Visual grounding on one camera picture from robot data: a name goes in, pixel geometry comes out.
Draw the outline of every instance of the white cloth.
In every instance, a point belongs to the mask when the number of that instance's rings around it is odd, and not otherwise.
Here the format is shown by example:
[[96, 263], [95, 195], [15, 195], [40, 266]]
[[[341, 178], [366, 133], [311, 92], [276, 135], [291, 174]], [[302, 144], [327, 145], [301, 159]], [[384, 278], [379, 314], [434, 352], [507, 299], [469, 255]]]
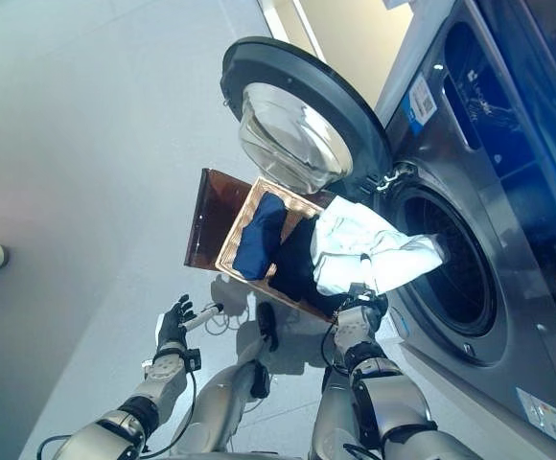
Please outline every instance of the white cloth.
[[[323, 295], [348, 292], [352, 283], [381, 294], [442, 264], [432, 238], [408, 237], [371, 209], [340, 196], [318, 218], [310, 253], [316, 289]], [[361, 264], [363, 254], [371, 273]]]

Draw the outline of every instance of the front-load washing machine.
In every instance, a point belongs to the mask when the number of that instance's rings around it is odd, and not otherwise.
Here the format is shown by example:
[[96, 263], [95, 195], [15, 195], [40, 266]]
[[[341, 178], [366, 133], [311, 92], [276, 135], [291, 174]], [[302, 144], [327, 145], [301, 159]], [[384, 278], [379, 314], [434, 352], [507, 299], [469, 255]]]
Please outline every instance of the front-load washing machine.
[[449, 262], [390, 293], [400, 335], [556, 441], [556, 65], [531, 12], [455, 2], [386, 129], [333, 69], [277, 40], [234, 43], [220, 86], [266, 176], [445, 236]]

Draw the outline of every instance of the sticker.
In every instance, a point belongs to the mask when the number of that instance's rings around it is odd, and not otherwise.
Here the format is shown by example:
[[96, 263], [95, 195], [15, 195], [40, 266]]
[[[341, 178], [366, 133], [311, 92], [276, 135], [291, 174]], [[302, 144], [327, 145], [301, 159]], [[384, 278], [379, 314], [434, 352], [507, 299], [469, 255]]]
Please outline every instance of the sticker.
[[556, 407], [540, 401], [519, 387], [517, 395], [529, 423], [556, 441]]
[[412, 132], [414, 134], [421, 132], [425, 123], [437, 109], [438, 106], [435, 104], [433, 96], [431, 96], [428, 83], [423, 75], [419, 74], [402, 99], [402, 110], [408, 117]]

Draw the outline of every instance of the wooden tray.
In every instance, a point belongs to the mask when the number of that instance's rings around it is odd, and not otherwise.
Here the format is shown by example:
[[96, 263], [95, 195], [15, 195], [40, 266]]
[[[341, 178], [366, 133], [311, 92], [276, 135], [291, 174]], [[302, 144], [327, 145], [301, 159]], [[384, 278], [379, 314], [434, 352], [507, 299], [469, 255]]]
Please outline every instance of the wooden tray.
[[267, 271], [266, 277], [263, 280], [258, 281], [246, 281], [242, 274], [233, 268], [233, 260], [236, 257], [236, 252], [238, 251], [238, 246], [240, 245], [240, 240], [242, 238], [242, 230], [250, 221], [252, 220], [259, 201], [265, 192], [271, 192], [276, 196], [279, 196], [284, 202], [287, 208], [287, 218], [283, 226], [280, 239], [283, 242], [292, 232], [293, 228], [299, 223], [302, 218], [310, 219], [319, 214], [323, 208], [320, 206], [309, 202], [302, 196], [281, 187], [280, 185], [274, 184], [273, 182], [259, 177], [257, 181], [250, 189], [248, 196], [246, 197], [243, 207], [238, 213], [236, 220], [227, 234], [227, 238], [220, 249], [219, 256], [216, 261], [216, 268], [229, 276], [253, 286], [255, 289], [269, 295], [270, 297], [279, 300], [280, 302], [289, 305], [298, 310], [307, 311], [325, 321], [330, 321], [330, 318], [325, 315], [322, 311], [316, 309], [310, 305], [305, 300], [299, 302], [293, 302], [287, 295], [283, 294], [279, 290], [276, 290], [269, 286], [268, 282], [276, 272], [276, 265], [272, 264]]

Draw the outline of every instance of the gray floor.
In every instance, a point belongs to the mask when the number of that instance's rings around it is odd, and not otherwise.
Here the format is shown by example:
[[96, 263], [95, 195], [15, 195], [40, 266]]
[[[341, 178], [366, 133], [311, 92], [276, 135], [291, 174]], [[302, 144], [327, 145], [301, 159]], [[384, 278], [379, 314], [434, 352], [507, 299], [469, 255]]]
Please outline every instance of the gray floor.
[[[25, 445], [21, 458], [35, 458], [44, 437], [121, 403], [156, 315], [183, 291], [212, 300], [217, 274], [182, 264], [200, 169], [256, 176], [222, 105], [222, 54], [266, 34], [255, 0], [0, 0], [0, 243], [12, 251], [0, 271], [0, 459]], [[235, 360], [236, 338], [193, 334], [200, 383]], [[234, 447], [307, 451], [322, 371], [304, 370], [310, 379], [276, 373], [284, 397], [247, 414]], [[287, 417], [284, 435], [250, 431]]]

